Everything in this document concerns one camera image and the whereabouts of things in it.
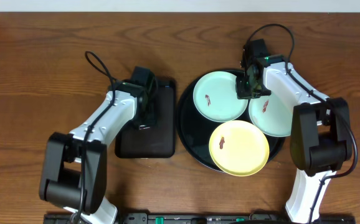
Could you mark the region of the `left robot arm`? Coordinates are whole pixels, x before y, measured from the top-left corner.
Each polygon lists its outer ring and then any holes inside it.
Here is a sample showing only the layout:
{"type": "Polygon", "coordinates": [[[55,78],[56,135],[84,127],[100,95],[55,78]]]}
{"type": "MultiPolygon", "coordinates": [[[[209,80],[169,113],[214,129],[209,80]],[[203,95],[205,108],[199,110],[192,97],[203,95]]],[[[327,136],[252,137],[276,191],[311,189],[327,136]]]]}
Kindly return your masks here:
{"type": "Polygon", "coordinates": [[[114,223],[118,210],[105,197],[107,150],[157,92],[156,82],[119,82],[79,127],[68,134],[54,132],[46,144],[40,199],[72,212],[70,223],[114,223]]]}

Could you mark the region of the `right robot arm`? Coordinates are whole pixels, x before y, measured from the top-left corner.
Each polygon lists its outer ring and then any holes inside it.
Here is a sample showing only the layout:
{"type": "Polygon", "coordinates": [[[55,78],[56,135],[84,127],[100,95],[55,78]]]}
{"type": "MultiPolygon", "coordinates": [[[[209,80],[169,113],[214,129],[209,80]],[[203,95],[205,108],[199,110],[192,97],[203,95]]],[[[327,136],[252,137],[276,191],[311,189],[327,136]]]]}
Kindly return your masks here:
{"type": "Polygon", "coordinates": [[[285,210],[293,223],[313,223],[329,182],[348,175],[338,171],[357,159],[348,104],[316,90],[282,55],[244,56],[240,66],[245,71],[237,77],[238,98],[256,103],[273,96],[285,109],[282,116],[268,106],[254,125],[268,135],[290,137],[296,177],[285,210]]]}

